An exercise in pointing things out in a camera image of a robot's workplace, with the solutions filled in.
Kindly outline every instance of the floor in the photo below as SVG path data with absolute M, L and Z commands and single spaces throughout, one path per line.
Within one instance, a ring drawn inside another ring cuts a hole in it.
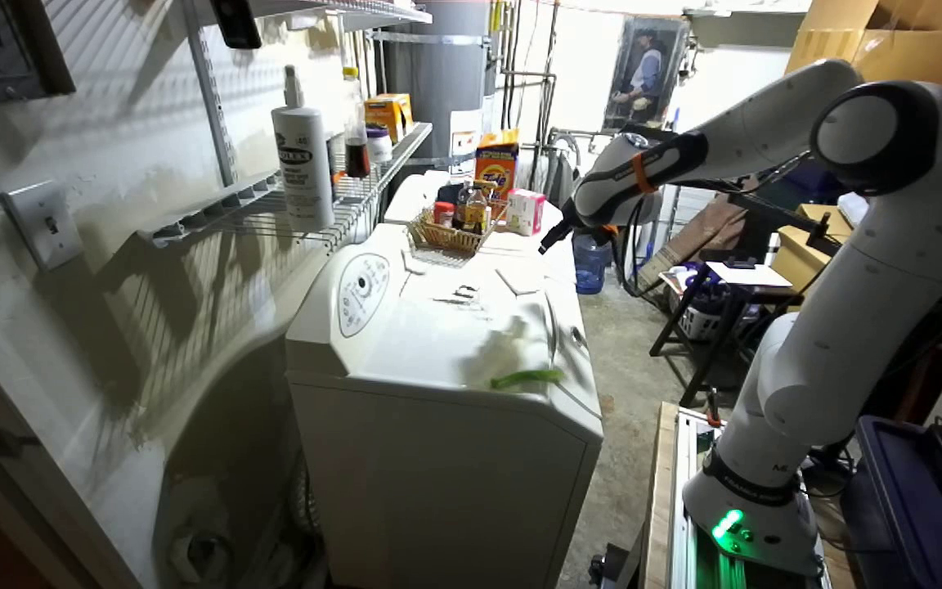
M 582 296 L 605 441 L 578 515 L 558 589 L 584 589 L 605 545 L 632 548 L 648 506 L 659 402 L 681 400 L 690 358 L 649 358 L 666 314 L 632 299 L 607 273 L 602 296 Z

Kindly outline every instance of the white bottle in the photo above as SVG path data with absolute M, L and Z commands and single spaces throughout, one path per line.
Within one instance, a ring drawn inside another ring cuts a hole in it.
M 327 128 L 319 113 L 303 109 L 297 73 L 284 66 L 284 109 L 272 113 L 281 164 L 281 193 L 297 232 L 334 226 L 334 188 Z

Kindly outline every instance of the white wall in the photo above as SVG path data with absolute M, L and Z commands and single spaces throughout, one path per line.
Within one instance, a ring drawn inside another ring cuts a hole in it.
M 194 444 L 194 412 L 202 416 L 202 438 L 241 436 L 233 430 L 236 410 L 205 416 L 205 407 L 233 407 L 238 395 L 250 402 L 247 416 L 260 416 L 257 425 L 244 421 L 247 438 L 236 438 L 238 449 L 209 461 L 217 470 L 197 469 L 197 485 L 217 485 L 209 493 L 229 510 L 212 526 L 229 526 L 238 549 L 250 549 L 250 526 L 279 501 L 279 465 L 286 461 L 279 454 L 286 449 L 279 418 L 292 418 L 286 400 L 272 395 L 260 369 L 244 369 L 241 383 L 225 369 L 279 335 L 322 257 L 279 237 L 264 218 L 222 229 L 178 257 L 141 250 L 134 229 L 220 191 L 183 21 L 176 5 L 148 0 L 48 0 L 45 10 L 74 96 L 0 104 L 0 191 L 62 182 L 84 259 L 37 273 L 0 210 L 0 390 L 141 586 L 161 586 L 151 548 L 171 539 L 162 525 L 197 516 L 187 515 L 194 506 L 178 451 Z M 297 64 L 314 79 L 309 102 L 334 104 L 327 85 L 339 82 L 335 55 L 314 55 L 292 33 L 269 35 L 260 54 L 229 54 L 217 29 L 202 35 L 238 172 L 264 174 L 273 168 L 269 109 L 281 104 L 281 64 Z M 13 476 L 33 482 L 33 465 L 37 460 L 19 460 Z M 255 476 L 241 482 L 244 498 L 229 492 L 238 476 Z M 25 492 L 51 510 L 62 501 L 51 485 L 43 479 L 43 487 Z M 73 545 L 94 536 L 73 516 L 55 525 L 67 526 Z M 94 574 L 118 575 L 109 560 L 94 560 L 88 562 L 104 568 Z

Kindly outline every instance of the green light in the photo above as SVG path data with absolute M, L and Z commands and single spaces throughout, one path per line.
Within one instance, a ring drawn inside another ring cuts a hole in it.
M 718 525 L 710 526 L 712 539 L 721 539 L 733 526 L 738 526 L 744 521 L 741 510 L 725 510 Z

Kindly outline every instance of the stool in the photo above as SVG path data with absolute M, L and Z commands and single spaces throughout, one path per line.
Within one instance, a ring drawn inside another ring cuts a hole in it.
M 716 335 L 710 337 L 698 367 L 692 369 L 681 407 L 690 407 L 696 390 L 702 385 L 710 367 L 718 361 L 721 346 L 733 337 L 733 328 L 738 314 L 750 304 L 793 304 L 802 296 L 791 289 L 788 277 L 776 276 L 767 264 L 725 264 L 725 263 L 706 263 L 692 284 L 681 296 L 681 304 L 670 310 L 664 330 L 656 335 L 653 346 L 648 349 L 649 358 L 659 358 L 664 345 L 686 345 L 690 337 L 681 330 L 681 319 L 698 296 L 698 284 L 716 276 L 718 284 L 725 289 L 725 304 L 716 325 Z

